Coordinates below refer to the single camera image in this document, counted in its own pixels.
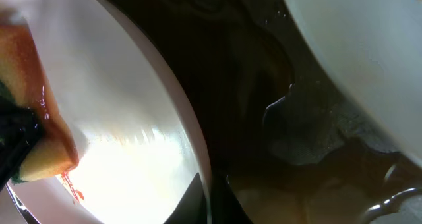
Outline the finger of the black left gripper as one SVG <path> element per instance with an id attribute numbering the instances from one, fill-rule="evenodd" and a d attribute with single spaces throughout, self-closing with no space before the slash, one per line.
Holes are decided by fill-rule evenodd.
<path id="1" fill-rule="evenodd" d="M 33 110 L 1 98 L 1 190 L 42 136 L 43 127 Z"/>

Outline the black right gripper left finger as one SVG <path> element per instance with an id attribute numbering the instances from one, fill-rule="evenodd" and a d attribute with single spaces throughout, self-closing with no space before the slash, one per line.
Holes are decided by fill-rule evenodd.
<path id="1" fill-rule="evenodd" d="M 207 224 L 207 204 L 197 173 L 164 224 Z"/>

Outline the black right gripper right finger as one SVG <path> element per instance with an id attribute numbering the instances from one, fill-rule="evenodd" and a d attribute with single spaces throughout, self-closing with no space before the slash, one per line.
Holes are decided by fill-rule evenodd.
<path id="1" fill-rule="evenodd" d="M 213 174 L 210 205 L 212 224 L 253 224 L 224 176 Z"/>

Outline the orange green sponge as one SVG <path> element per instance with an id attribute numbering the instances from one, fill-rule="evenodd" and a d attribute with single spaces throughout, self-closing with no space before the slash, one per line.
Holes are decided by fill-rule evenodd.
<path id="1" fill-rule="evenodd" d="M 1 184 L 37 181 L 77 167 L 31 32 L 1 26 Z"/>

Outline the white plate with sauce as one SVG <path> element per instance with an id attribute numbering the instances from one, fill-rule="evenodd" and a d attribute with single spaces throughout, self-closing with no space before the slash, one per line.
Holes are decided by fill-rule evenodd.
<path id="1" fill-rule="evenodd" d="M 210 214 L 211 170 L 195 112 L 141 29 L 108 0 L 1 0 L 29 27 L 78 167 L 8 184 L 25 223 L 164 223 L 198 173 Z"/>

